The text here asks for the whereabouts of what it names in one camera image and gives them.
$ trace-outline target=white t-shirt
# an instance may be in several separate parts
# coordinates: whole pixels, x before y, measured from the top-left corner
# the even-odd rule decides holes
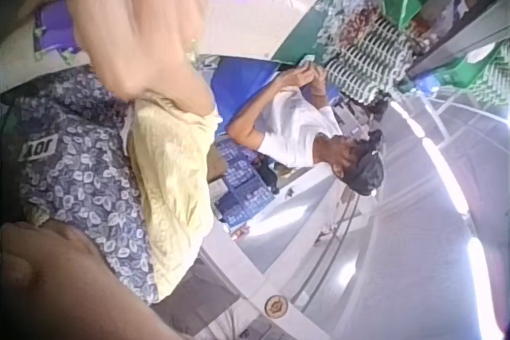
[[[258,151],[290,168],[313,166],[313,142],[319,133],[330,138],[342,134],[332,108],[317,110],[299,88],[278,93],[256,128],[265,133]]]

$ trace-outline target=person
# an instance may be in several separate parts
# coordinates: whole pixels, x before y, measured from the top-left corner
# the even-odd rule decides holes
[[[310,102],[300,91],[307,84]],[[382,132],[371,132],[368,140],[342,135],[326,96],[326,72],[316,64],[280,73],[232,119],[227,133],[289,168],[327,164],[361,195],[370,195],[383,182]]]
[[[29,92],[11,105],[14,127],[1,142],[2,194],[16,198],[2,198],[2,211],[79,230],[120,282],[157,303],[214,223],[206,156],[220,119],[187,59],[206,0],[68,3],[93,70],[45,73],[20,87]]]
[[[280,189],[277,187],[278,176],[269,167],[269,157],[259,153],[257,158],[253,160],[252,164],[255,170],[261,176],[262,181],[271,190],[271,193],[278,195],[280,193]]]
[[[4,339],[180,340],[110,271],[80,230],[56,221],[2,227]]]

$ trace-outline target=yellow top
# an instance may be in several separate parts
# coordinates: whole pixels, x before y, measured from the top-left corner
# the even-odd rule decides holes
[[[212,229],[206,156],[220,122],[217,112],[186,113],[152,92],[135,103],[129,151],[160,299],[175,289]]]

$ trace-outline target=blue floral skirt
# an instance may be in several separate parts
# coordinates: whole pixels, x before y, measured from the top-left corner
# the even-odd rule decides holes
[[[139,188],[120,134],[128,105],[107,92],[89,66],[25,87],[29,94],[14,101],[14,129],[2,146],[8,147],[3,160],[18,169],[13,179],[26,218],[79,229],[126,287],[146,303],[157,302]]]

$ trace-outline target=hair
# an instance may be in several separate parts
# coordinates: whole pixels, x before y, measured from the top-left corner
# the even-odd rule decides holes
[[[347,169],[342,177],[342,181],[352,191],[363,196],[370,195],[383,183],[383,161],[379,157],[382,136],[383,133],[380,130],[371,131],[368,140],[362,139],[357,142],[358,162]]]

